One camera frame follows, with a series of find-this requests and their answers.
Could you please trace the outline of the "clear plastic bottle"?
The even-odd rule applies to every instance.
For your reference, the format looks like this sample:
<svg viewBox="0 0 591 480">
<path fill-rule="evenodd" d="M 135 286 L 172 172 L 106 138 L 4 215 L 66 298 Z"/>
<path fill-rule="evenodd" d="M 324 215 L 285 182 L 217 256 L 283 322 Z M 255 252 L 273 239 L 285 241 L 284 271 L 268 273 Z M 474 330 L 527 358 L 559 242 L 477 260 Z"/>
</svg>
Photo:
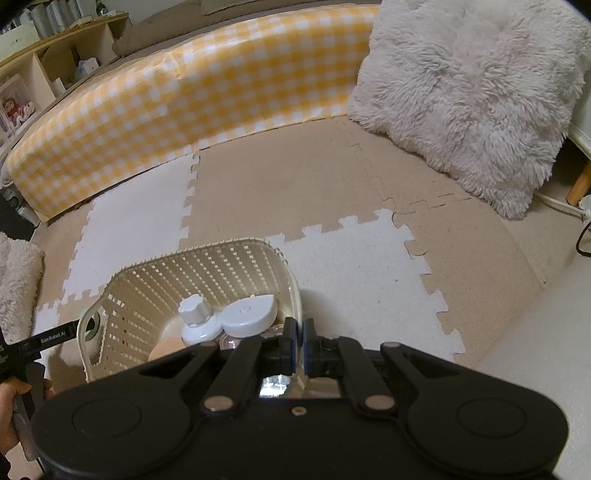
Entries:
<svg viewBox="0 0 591 480">
<path fill-rule="evenodd" d="M 262 337 L 263 339 L 270 339 L 279 337 L 281 334 L 283 334 L 283 324 L 276 324 L 269 329 L 266 329 L 266 331 L 260 333 L 259 337 Z M 228 335 L 228 333 L 223 333 L 221 336 L 219 336 L 217 341 L 221 350 L 235 350 L 239 343 L 242 342 L 242 338 L 232 337 Z"/>
</svg>

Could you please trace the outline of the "white knob cap container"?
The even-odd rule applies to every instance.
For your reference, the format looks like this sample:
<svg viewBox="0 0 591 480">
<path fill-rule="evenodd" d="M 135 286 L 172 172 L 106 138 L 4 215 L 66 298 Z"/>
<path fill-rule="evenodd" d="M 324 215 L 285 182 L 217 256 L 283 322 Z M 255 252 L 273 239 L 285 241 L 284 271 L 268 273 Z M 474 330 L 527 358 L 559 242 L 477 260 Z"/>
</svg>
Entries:
<svg viewBox="0 0 591 480">
<path fill-rule="evenodd" d="M 184 322 L 181 339 L 185 346 L 214 341 L 221 335 L 221 321 L 207 300 L 198 294 L 183 299 L 178 314 Z"/>
</svg>

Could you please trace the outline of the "wooden furniture leg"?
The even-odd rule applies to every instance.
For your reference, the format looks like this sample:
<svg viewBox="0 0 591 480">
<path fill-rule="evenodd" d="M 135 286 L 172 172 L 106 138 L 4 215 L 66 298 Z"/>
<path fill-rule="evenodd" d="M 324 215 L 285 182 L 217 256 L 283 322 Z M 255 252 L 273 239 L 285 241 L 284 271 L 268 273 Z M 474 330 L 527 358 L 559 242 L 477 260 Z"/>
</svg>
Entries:
<svg viewBox="0 0 591 480">
<path fill-rule="evenodd" d="M 588 160 L 584 169 L 566 196 L 567 203 L 571 206 L 577 206 L 590 189 L 591 161 Z"/>
</svg>

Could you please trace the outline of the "wooden oval brush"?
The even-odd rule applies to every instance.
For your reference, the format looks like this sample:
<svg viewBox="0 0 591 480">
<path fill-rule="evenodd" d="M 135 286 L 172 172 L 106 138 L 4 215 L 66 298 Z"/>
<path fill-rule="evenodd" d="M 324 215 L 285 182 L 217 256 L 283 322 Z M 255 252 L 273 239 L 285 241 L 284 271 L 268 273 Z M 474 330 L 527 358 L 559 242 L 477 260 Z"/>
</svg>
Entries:
<svg viewBox="0 0 591 480">
<path fill-rule="evenodd" d="M 148 361 L 154 361 L 164 356 L 183 350 L 185 345 L 180 337 L 169 337 L 158 342 L 148 355 Z"/>
</svg>

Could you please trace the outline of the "yellow white checkered bumper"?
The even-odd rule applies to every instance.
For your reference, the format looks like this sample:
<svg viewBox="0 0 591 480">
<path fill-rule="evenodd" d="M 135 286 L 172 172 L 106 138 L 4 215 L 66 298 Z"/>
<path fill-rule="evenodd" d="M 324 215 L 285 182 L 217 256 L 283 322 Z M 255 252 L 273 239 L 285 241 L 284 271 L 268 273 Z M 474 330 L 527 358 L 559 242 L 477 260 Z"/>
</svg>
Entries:
<svg viewBox="0 0 591 480">
<path fill-rule="evenodd" d="M 38 119 L 2 171 L 42 220 L 152 167 L 346 112 L 378 8 L 230 24 L 96 76 Z"/>
</svg>

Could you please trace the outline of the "cream plastic lattice basket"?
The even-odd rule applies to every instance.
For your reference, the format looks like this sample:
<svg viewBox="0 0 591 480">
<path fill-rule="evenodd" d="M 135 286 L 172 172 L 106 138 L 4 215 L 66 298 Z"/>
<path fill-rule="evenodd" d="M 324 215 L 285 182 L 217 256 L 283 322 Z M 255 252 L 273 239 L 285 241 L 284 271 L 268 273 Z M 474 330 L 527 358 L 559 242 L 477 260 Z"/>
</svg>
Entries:
<svg viewBox="0 0 591 480">
<path fill-rule="evenodd" d="M 181 250 L 126 267 L 116 273 L 84 313 L 77 345 L 85 381 L 120 373 L 148 361 L 166 335 L 179 329 L 178 306 L 192 294 L 215 310 L 253 295 L 273 294 L 280 321 L 303 319 L 301 294 L 287 259 L 256 238 L 223 241 Z M 84 340 L 89 318 L 100 328 Z"/>
</svg>

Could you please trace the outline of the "white teardrop tape measure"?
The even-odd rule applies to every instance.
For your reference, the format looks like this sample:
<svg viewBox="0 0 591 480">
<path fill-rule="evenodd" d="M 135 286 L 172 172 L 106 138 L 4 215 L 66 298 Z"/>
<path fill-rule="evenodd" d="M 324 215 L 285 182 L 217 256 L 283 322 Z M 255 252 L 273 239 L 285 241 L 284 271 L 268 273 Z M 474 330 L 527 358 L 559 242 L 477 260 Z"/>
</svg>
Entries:
<svg viewBox="0 0 591 480">
<path fill-rule="evenodd" d="M 226 334 L 235 338 L 256 336 L 269 329 L 276 320 L 276 299 L 271 294 L 237 300 L 218 314 Z"/>
</svg>

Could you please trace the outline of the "mint green round object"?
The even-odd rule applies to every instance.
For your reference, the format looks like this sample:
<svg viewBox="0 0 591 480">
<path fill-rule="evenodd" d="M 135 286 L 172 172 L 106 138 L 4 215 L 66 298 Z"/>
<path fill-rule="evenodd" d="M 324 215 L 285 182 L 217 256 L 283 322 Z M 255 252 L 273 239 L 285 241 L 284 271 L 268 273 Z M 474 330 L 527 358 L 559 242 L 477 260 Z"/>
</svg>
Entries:
<svg viewBox="0 0 591 480">
<path fill-rule="evenodd" d="M 96 335 L 100 328 L 100 314 L 94 313 L 88 320 L 88 323 L 85 327 L 84 332 L 84 340 L 86 342 L 92 340 Z"/>
</svg>

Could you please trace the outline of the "white furniture panel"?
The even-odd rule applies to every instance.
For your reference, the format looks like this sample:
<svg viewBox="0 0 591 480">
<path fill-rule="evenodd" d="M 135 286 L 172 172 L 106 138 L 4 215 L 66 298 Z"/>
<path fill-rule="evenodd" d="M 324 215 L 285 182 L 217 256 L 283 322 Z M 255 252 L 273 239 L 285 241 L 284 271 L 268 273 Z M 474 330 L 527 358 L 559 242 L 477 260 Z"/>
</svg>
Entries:
<svg viewBox="0 0 591 480">
<path fill-rule="evenodd" d="M 568 138 L 588 159 L 591 159 L 591 139 L 574 123 L 569 125 Z"/>
</svg>

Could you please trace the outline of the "white fluffy cushion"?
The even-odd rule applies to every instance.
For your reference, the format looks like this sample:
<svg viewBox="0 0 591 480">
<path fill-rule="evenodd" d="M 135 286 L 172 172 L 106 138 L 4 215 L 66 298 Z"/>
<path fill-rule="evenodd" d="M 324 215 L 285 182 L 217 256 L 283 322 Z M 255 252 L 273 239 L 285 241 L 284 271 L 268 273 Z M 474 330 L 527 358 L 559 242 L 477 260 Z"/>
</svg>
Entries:
<svg viewBox="0 0 591 480">
<path fill-rule="evenodd" d="M 565 1 L 384 1 L 348 114 L 517 220 L 589 67 L 590 23 Z"/>
</svg>

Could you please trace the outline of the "framed baby photo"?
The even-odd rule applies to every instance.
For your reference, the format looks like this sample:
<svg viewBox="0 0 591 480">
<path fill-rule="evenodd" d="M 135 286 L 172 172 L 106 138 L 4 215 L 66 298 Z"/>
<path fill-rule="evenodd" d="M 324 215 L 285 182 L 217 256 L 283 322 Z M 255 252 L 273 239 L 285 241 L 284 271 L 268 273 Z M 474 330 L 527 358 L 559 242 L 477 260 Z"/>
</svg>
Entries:
<svg viewBox="0 0 591 480">
<path fill-rule="evenodd" d="M 36 104 L 19 74 L 8 78 L 0 90 L 1 145 L 7 144 L 34 116 Z"/>
</svg>

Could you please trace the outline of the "cream fluffy blanket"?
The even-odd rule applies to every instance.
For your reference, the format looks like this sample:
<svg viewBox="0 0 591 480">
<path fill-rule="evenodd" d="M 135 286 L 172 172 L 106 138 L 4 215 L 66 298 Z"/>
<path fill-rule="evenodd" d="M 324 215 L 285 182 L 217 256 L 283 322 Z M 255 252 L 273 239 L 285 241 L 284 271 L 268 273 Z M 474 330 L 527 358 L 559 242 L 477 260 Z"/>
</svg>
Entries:
<svg viewBox="0 0 591 480">
<path fill-rule="evenodd" d="M 1 331 L 8 344 L 31 335 L 43 259 L 37 245 L 1 233 Z"/>
</svg>

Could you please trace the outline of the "wooden shelf unit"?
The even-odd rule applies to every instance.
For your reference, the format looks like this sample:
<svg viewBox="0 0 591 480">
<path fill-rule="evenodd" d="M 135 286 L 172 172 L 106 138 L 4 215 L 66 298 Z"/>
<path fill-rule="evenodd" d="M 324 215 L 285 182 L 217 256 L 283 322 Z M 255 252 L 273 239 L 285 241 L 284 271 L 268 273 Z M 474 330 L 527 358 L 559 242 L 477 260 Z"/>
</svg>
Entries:
<svg viewBox="0 0 591 480">
<path fill-rule="evenodd" d="M 41 115 L 64 99 L 87 77 L 117 59 L 113 45 L 130 24 L 129 15 L 78 20 L 62 33 L 37 41 L 1 61 L 1 85 L 19 74 L 36 104 L 34 116 L 7 144 L 6 152 Z"/>
</svg>

